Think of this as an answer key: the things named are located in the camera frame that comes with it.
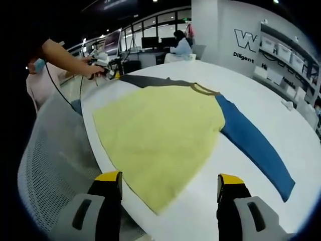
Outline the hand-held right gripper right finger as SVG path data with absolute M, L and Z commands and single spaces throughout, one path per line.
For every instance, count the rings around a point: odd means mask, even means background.
M 219 240 L 291 240 L 279 224 L 278 214 L 260 197 L 251 196 L 244 181 L 228 174 L 218 175 Z

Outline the person's left hand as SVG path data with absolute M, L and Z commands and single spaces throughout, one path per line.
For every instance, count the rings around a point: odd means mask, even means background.
M 81 75 L 87 77 L 89 80 L 93 80 L 95 77 L 101 76 L 105 69 L 97 65 L 89 65 L 93 60 L 92 57 L 84 57 L 81 59 L 85 63 L 85 67 L 82 70 Z

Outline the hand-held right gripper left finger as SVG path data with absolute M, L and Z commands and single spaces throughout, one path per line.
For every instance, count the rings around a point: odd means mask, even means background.
M 77 194 L 62 209 L 56 224 L 56 240 L 119 240 L 122 172 L 95 178 L 88 192 Z

